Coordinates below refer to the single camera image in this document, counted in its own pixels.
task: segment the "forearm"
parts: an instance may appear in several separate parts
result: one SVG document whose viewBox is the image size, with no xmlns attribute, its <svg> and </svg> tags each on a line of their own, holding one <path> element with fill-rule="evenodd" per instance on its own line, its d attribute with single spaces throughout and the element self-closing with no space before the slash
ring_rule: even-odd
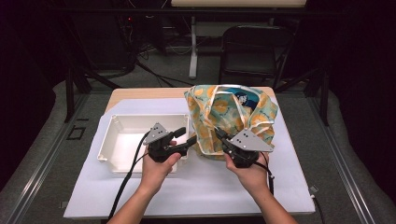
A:
<svg viewBox="0 0 396 224">
<path fill-rule="evenodd" d="M 122 206 L 120 211 L 108 223 L 138 224 L 145 214 L 154 193 L 138 188 L 134 195 Z"/>
<path fill-rule="evenodd" d="M 269 190 L 250 193 L 262 211 L 262 216 L 267 224 L 272 223 L 297 223 L 294 218 L 282 207 Z"/>
</svg>

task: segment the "patterned bag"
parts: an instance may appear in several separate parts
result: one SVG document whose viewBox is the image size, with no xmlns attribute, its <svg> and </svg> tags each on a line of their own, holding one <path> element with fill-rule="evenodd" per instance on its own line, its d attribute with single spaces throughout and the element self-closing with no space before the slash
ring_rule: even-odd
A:
<svg viewBox="0 0 396 224">
<path fill-rule="evenodd" d="M 191 87 L 184 95 L 197 135 L 195 149 L 200 155 L 224 159 L 215 126 L 229 134 L 248 128 L 271 145 L 277 105 L 263 91 L 240 85 L 199 85 Z"/>
</svg>

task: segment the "hand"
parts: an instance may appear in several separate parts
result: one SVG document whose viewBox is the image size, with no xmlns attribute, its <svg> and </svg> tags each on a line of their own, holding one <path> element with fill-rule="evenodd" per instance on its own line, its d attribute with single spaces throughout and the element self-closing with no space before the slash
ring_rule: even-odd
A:
<svg viewBox="0 0 396 224">
<path fill-rule="evenodd" d="M 266 161 L 269 161 L 268 153 L 264 153 L 264 156 L 259 153 L 259 158 L 257 162 L 267 166 Z M 247 192 L 254 197 L 255 194 L 263 191 L 269 190 L 267 185 L 267 171 L 262 169 L 260 166 L 252 164 L 249 168 L 236 168 L 233 164 L 233 160 L 228 154 L 224 154 L 226 160 L 227 169 L 234 172 L 242 186 L 247 190 Z"/>
<path fill-rule="evenodd" d="M 171 141 L 169 145 L 174 146 L 176 141 Z M 172 166 L 180 159 L 180 153 L 172 154 L 163 163 L 155 162 L 149 155 L 143 158 L 142 180 L 137 190 L 143 190 L 150 195 L 156 194 L 163 184 L 166 176 L 172 172 Z"/>
</svg>

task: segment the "black strap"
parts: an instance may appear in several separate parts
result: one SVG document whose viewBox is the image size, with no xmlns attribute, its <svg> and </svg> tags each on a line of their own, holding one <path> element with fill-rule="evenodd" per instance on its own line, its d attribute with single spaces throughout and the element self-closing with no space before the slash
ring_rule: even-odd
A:
<svg viewBox="0 0 396 224">
<path fill-rule="evenodd" d="M 134 170 L 134 167 L 136 166 L 137 162 L 140 161 L 140 159 L 142 159 L 144 156 L 146 156 L 146 154 L 145 154 L 141 158 L 139 158 L 139 160 L 137 159 L 137 155 L 139 154 L 140 147 L 142 146 L 143 141 L 145 140 L 145 138 L 148 135 L 149 135 L 149 132 L 145 133 L 145 135 L 142 137 L 142 139 L 139 142 L 139 146 L 137 146 L 136 153 L 134 154 L 134 161 L 132 162 L 131 169 L 129 170 L 128 174 L 125 176 L 125 178 L 123 179 L 123 181 L 121 183 L 119 192 L 117 193 L 116 199 L 114 200 L 114 203 L 113 203 L 113 207 L 111 208 L 110 215 L 108 215 L 108 219 L 111 219 L 114 216 L 114 213 L 116 212 L 117 204 L 119 203 L 121 194 L 122 194 L 123 190 L 125 189 L 125 186 L 128 183 L 128 180 L 131 178 L 132 171 Z"/>
<path fill-rule="evenodd" d="M 268 168 L 268 162 L 267 162 L 267 166 L 259 163 L 259 162 L 253 162 L 253 164 L 260 166 L 262 169 L 266 170 L 268 173 L 268 185 L 270 188 L 271 193 L 274 195 L 274 179 L 275 177 L 272 175 L 270 169 Z"/>
</svg>

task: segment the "desk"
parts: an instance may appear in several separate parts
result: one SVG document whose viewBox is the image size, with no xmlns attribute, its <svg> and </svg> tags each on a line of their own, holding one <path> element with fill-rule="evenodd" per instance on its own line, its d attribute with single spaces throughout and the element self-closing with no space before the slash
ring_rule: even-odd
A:
<svg viewBox="0 0 396 224">
<path fill-rule="evenodd" d="M 277 104 L 270 88 L 260 87 Z M 72 197 L 64 213 L 68 218 L 107 218 L 123 176 L 111 174 L 97 160 L 106 127 L 113 114 L 190 113 L 183 92 L 188 88 L 117 89 L 101 117 L 87 160 L 81 169 Z M 275 179 L 275 196 L 287 211 L 295 214 L 315 212 L 304 174 L 279 109 L 274 125 L 275 151 L 270 167 Z M 118 209 L 140 182 L 133 175 L 120 198 Z M 258 215 L 260 209 L 240 185 L 224 161 L 198 157 L 190 151 L 187 162 L 163 182 L 153 198 L 146 217 L 200 217 Z"/>
<path fill-rule="evenodd" d="M 269 7 L 269 8 L 277 8 L 277 7 L 297 7 L 303 8 L 305 7 L 306 0 L 172 0 L 172 7 Z M 196 48 L 196 27 L 197 22 L 195 17 L 191 17 L 191 63 L 190 63 L 190 79 L 196 79 L 197 74 L 197 63 L 198 63 L 198 55 Z M 220 29 L 219 36 L 222 36 L 222 33 L 229 28 L 225 27 Z"/>
</svg>

